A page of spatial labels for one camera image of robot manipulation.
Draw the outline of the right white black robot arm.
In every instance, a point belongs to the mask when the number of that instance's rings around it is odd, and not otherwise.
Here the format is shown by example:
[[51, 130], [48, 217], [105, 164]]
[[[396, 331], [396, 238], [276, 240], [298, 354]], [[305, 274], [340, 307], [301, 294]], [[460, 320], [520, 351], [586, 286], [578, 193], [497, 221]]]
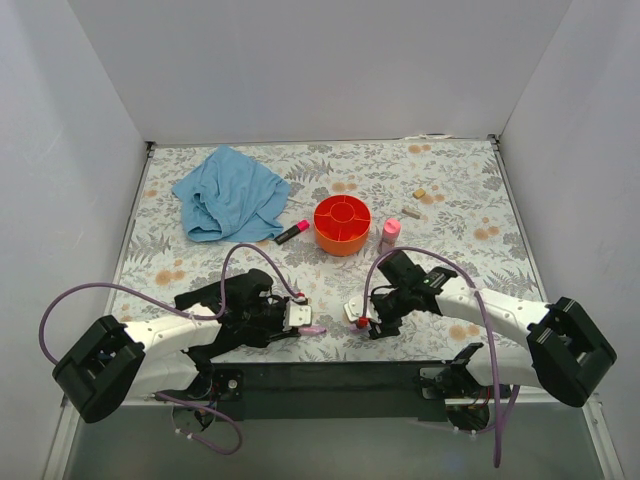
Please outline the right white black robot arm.
[[501, 350], [488, 343], [465, 347], [432, 380], [446, 395], [475, 397], [494, 383], [540, 388], [561, 403], [583, 406], [617, 354], [581, 304], [562, 297], [529, 301], [479, 289], [456, 268], [425, 271], [399, 248], [375, 265], [387, 283], [344, 305], [347, 321], [373, 340], [397, 336], [413, 312], [464, 320], [516, 343]]

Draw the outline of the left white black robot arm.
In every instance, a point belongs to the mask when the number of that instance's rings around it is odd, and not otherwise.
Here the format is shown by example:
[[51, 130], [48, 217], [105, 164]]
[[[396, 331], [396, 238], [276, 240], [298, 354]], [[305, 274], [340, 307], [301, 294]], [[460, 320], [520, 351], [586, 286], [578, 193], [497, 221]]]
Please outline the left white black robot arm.
[[176, 296], [169, 314], [96, 320], [54, 366], [52, 376], [87, 423], [124, 401], [164, 391], [200, 400], [218, 387], [213, 358], [240, 346], [324, 333], [306, 298], [275, 295], [273, 279], [251, 269]]

